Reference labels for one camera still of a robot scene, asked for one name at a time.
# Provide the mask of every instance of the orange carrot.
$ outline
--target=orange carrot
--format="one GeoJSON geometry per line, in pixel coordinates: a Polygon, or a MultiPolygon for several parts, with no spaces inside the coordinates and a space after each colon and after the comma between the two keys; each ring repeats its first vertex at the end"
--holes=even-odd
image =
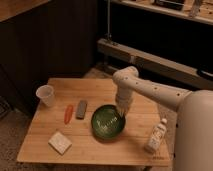
{"type": "Polygon", "coordinates": [[[65,115],[64,115],[65,124],[68,124],[70,122],[72,113],[73,113],[73,105],[68,105],[66,108],[66,111],[65,111],[65,115]]]}

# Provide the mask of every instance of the plastic cup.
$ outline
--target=plastic cup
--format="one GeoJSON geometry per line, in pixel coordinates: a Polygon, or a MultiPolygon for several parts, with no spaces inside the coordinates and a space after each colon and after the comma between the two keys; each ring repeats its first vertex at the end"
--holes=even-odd
{"type": "Polygon", "coordinates": [[[36,96],[47,106],[51,107],[54,104],[54,88],[50,85],[40,86],[36,90],[36,96]]]}

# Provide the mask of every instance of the white bottle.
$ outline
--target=white bottle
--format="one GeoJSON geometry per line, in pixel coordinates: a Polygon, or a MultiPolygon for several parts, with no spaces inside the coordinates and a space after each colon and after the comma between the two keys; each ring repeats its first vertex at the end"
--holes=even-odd
{"type": "Polygon", "coordinates": [[[167,119],[163,118],[160,123],[158,123],[152,131],[152,134],[148,140],[148,143],[145,146],[145,149],[150,153],[155,153],[158,148],[160,147],[160,144],[164,138],[164,135],[166,134],[167,128],[167,119]]]}

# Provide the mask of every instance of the cabinet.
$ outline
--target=cabinet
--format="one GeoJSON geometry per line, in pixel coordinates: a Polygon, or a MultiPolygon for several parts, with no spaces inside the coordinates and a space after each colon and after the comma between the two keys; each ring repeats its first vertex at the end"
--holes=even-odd
{"type": "Polygon", "coordinates": [[[0,95],[33,114],[49,77],[81,77],[93,64],[96,0],[53,0],[0,23],[0,95]]]}

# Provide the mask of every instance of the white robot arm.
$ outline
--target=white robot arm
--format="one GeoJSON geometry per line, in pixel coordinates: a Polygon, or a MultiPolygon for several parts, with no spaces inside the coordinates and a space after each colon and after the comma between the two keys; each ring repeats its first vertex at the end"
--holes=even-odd
{"type": "Polygon", "coordinates": [[[213,91],[189,91],[138,78],[135,67],[114,73],[116,107],[125,115],[136,91],[178,113],[174,171],[213,171],[213,91]]]}

